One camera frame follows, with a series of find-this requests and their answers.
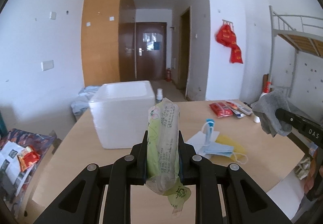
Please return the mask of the white foam box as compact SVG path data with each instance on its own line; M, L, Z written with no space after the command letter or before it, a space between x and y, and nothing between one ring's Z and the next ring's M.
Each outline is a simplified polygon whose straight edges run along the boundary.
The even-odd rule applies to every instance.
M102 85L89 101L102 147L128 149L141 143L154 105L155 94L147 80Z

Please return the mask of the blue face mask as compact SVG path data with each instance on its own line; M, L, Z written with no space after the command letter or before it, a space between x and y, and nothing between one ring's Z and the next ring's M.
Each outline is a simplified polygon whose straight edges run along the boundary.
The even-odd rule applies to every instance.
M211 158L212 156L222 156L231 159L234 162L245 165L248 162L247 155L239 154L234 152L234 148L229 145L224 145L217 143L216 141L213 143L209 143L210 137L214 131L215 121L213 119L206 119L205 124L203 124L200 131L206 134L205 145L202 149L197 153L198 155L204 156L205 158Z

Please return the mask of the light blue bedding pile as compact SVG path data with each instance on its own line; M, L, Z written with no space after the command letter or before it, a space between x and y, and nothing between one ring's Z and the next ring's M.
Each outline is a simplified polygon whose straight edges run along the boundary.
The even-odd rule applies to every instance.
M80 90L76 99L71 103L71 109L76 121L78 121L88 109L90 99L96 94L99 88L100 86L87 86Z

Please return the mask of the grey cloth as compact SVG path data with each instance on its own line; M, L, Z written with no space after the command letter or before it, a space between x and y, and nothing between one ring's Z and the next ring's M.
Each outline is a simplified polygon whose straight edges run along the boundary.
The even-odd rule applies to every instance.
M260 119L263 131L272 137L277 134L287 136L292 131L291 125L276 117L275 112L278 109L290 111L283 89L276 89L263 95L252 108L255 116Z

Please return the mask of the red tissue pack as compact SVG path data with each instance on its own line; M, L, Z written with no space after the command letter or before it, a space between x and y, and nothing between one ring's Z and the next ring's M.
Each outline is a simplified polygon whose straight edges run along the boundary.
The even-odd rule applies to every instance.
M215 102L209 106L218 118L233 116L232 110L222 102Z

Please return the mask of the orange wooden wardrobe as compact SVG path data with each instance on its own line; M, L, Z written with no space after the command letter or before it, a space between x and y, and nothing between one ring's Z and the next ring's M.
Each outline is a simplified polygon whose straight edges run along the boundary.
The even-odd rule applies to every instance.
M135 13L134 0L84 0L85 86L135 80Z

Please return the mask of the white wall socket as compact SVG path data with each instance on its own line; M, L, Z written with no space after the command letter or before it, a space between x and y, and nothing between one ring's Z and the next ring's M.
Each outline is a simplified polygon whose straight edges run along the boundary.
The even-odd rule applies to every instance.
M48 60L48 61L41 62L41 68L42 68L43 72L53 69L54 68L54 61Z

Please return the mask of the white remote control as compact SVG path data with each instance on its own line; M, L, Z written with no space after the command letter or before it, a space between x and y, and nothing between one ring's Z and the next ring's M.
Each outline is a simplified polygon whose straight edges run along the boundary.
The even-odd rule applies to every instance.
M244 113L245 115L250 116L252 114L252 109L250 109L249 107L246 107L244 105L240 105L240 104L236 104L238 110L242 113Z

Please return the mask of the red hanging bags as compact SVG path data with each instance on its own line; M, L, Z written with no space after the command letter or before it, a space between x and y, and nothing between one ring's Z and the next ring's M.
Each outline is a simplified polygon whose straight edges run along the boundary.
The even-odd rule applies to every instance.
M234 32L232 22L222 20L222 26L215 34L215 40L224 47L231 49L231 56L229 59L231 64L243 64L242 52L237 45L237 36Z

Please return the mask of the red white tube pack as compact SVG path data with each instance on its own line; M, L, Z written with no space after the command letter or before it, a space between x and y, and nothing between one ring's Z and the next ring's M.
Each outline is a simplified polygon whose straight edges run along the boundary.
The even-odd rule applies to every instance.
M238 106L236 104L234 104L233 102L230 101L226 101L225 102L227 107L229 107L229 109L233 112L233 114L237 117L237 118L243 118L244 116L246 116L243 112L241 112L238 109Z

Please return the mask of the clear spray bottle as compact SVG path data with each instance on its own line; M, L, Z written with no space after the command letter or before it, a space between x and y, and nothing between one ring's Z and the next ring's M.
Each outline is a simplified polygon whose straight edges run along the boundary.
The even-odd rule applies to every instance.
M155 102L160 103L162 100L163 100L163 90L161 88L158 88Z

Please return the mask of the brown entrance door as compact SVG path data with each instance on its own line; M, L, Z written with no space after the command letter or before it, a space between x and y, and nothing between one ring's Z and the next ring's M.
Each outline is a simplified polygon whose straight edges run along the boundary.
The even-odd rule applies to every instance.
M166 71L166 23L136 23L137 80L162 80Z

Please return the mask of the metal bunk bed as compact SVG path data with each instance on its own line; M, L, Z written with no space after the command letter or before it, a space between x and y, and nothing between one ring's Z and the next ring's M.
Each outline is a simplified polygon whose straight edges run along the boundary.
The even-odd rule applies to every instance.
M271 23L271 58L268 73L268 90L282 89L288 98L292 96L298 62L298 54L305 53L322 58L322 35L313 30L322 30L322 17L304 14L279 14L273 6L269 6ZM276 53L276 39L281 38L294 50L291 82L289 86L273 83L274 60Z

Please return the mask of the white paper booklet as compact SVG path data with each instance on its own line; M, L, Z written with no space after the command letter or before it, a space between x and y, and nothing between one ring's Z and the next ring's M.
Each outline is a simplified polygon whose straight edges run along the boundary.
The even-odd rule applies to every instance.
M13 188L17 196L25 183L33 166L26 170L22 170L18 159L18 154L25 148L8 141L1 149L1 183L8 184L9 188Z

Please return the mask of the red snack packet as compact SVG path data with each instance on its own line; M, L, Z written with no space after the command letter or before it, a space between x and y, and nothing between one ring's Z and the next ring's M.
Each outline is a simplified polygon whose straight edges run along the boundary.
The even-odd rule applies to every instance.
M27 146L22 151L18 153L18 161L20 165L20 171L31 168L40 160L39 154L33 148L33 146Z

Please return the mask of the green tissue pack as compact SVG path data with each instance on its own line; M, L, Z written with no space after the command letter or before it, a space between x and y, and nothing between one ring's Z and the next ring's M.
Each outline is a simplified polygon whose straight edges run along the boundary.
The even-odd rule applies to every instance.
M180 108L167 98L148 112L147 181L154 193L166 196L173 207L172 217L181 215L191 190L180 180L178 120Z

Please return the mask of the red fire extinguisher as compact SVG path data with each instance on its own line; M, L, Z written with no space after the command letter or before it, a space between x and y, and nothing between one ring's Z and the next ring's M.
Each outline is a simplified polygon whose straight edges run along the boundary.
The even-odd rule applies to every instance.
M171 68L167 68L166 69L166 72L165 72L165 80L167 82L172 81L172 79L171 79Z

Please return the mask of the white lotion bottle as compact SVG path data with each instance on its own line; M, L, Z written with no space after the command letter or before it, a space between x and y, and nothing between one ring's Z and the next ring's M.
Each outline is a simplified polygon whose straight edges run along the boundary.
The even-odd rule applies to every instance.
M262 90L262 93L260 95L260 98L266 94L268 94L270 92L270 88L271 88L271 82L267 81L265 84L264 84L264 87L263 87L263 90ZM260 123L260 118L256 115L254 115L254 122L255 123Z

